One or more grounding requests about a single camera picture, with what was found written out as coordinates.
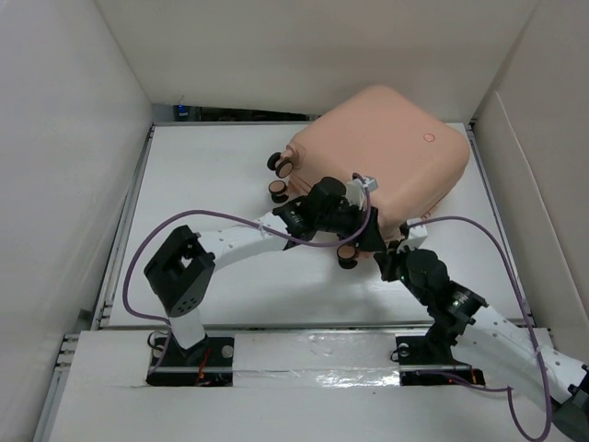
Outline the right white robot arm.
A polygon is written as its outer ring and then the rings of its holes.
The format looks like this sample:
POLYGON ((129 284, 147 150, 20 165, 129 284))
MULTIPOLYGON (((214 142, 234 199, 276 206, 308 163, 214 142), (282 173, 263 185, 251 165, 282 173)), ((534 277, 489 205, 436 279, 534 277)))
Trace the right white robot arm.
POLYGON ((453 281, 431 250, 375 255, 385 282, 400 282, 425 306, 433 325, 409 348, 436 363, 453 360, 500 380, 550 413, 572 441, 588 438, 588 365, 550 346, 533 343, 487 301, 453 281))

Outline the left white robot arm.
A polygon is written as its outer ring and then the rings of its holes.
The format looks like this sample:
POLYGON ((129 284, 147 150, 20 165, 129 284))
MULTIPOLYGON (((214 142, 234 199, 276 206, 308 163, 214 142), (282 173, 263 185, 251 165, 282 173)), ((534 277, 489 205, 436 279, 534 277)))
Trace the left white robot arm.
POLYGON ((296 246, 318 247, 319 232, 336 235, 332 247, 357 251, 385 249, 378 211, 371 194, 376 180, 353 174, 342 183, 325 177, 308 194, 233 227, 197 233, 188 226, 174 228, 144 268, 152 291, 170 322, 173 354, 185 365, 204 357, 207 334, 199 306, 215 272, 245 259, 296 246))

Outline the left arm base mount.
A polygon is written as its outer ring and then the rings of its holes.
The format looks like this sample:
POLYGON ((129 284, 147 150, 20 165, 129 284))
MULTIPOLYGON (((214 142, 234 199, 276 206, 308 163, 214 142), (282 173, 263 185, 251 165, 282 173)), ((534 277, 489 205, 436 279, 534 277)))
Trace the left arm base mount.
POLYGON ((233 386, 235 339, 231 336, 207 336, 195 350, 183 351, 173 338, 161 331, 148 335, 151 349, 146 383, 152 387, 233 386))

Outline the pink hard-shell suitcase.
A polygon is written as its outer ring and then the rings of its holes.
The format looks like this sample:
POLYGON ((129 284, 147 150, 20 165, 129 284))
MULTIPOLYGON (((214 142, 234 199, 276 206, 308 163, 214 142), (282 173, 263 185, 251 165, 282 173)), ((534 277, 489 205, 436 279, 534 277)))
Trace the pink hard-shell suitcase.
POLYGON ((268 169, 271 198, 302 196, 325 177, 342 183, 353 173, 376 179, 371 202, 387 247, 399 226, 423 218, 452 191, 468 164, 464 136, 397 91, 368 87, 295 134, 268 169))

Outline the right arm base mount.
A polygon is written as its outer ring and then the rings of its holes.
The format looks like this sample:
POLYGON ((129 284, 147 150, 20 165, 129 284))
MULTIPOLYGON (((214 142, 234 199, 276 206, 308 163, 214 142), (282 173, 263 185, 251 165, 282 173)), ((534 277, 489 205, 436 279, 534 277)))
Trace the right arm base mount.
POLYGON ((396 333, 395 345, 389 359, 398 365, 403 387, 486 386, 481 370, 457 362, 448 348, 435 347, 426 330, 396 333))

